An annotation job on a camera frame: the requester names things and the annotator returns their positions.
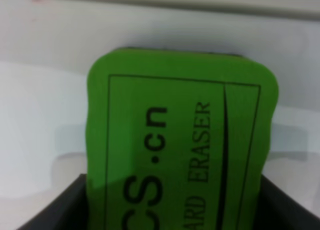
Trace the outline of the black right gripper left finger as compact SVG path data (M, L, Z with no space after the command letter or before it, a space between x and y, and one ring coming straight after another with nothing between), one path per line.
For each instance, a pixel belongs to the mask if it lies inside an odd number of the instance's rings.
M21 230L86 230L86 175L80 174L55 200L20 227Z

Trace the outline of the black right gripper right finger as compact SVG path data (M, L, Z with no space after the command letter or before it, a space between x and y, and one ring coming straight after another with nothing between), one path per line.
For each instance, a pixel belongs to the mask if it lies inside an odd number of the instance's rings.
M263 176L260 182L254 228L256 230L320 230L320 218Z

